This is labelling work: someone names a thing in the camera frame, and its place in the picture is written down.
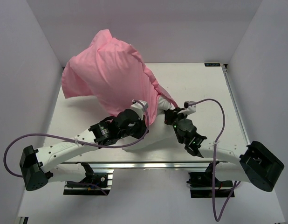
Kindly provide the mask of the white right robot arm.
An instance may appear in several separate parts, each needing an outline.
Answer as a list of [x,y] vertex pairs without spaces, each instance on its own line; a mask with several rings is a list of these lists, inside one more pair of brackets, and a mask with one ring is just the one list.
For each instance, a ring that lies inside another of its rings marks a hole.
[[209,185],[230,180],[249,182],[266,192],[274,189],[284,164],[272,152],[258,141],[244,147],[212,142],[198,134],[187,117],[189,112],[185,108],[166,110],[165,124],[172,126],[178,142],[191,156],[217,160],[216,165],[209,165],[206,170],[205,180]]

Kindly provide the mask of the white pillow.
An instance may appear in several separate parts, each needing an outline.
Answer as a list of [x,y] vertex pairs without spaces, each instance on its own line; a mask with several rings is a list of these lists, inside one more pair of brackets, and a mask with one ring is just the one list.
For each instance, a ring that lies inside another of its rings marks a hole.
[[171,102],[165,97],[160,96],[158,98],[157,115],[154,122],[149,126],[149,132],[143,140],[135,145],[123,147],[122,150],[126,152],[150,150],[156,143],[173,137],[174,131],[172,127],[165,124],[165,111],[169,109],[174,109]]

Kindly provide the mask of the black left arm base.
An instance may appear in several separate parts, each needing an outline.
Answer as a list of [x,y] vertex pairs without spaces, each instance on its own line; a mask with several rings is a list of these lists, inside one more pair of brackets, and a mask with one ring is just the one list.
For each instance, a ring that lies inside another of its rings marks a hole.
[[79,182],[66,182],[63,194],[72,196],[107,196],[112,186],[113,172],[99,169],[93,170],[85,162],[80,164],[85,170],[86,177]]

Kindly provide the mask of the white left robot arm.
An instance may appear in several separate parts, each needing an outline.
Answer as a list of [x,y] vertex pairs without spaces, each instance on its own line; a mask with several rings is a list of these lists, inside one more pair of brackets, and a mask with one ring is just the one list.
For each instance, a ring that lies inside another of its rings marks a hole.
[[85,162],[70,165],[65,164],[65,161],[101,148],[118,148],[116,143],[126,137],[133,139],[129,146],[135,145],[143,140],[148,127],[147,110],[132,105],[117,116],[107,117],[73,138],[59,137],[61,142],[49,147],[24,148],[20,169],[25,189],[35,191],[49,182],[63,181],[89,186],[93,182],[90,165]]

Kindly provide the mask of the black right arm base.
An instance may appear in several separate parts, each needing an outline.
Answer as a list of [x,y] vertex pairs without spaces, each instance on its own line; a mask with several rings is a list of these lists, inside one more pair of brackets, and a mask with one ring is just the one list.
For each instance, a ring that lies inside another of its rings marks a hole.
[[[190,172],[186,182],[190,188],[191,198],[212,197],[213,162],[203,172]],[[227,198],[233,187],[232,181],[219,181],[215,178],[215,197]]]

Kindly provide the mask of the pink fabric pillowcase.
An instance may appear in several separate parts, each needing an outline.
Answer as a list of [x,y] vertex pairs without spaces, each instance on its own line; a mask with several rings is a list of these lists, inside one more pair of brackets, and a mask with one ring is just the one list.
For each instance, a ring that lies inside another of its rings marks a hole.
[[62,73],[65,98],[95,96],[111,116],[131,106],[133,100],[148,104],[152,124],[159,110],[177,107],[132,45],[99,31],[89,47],[72,57]]

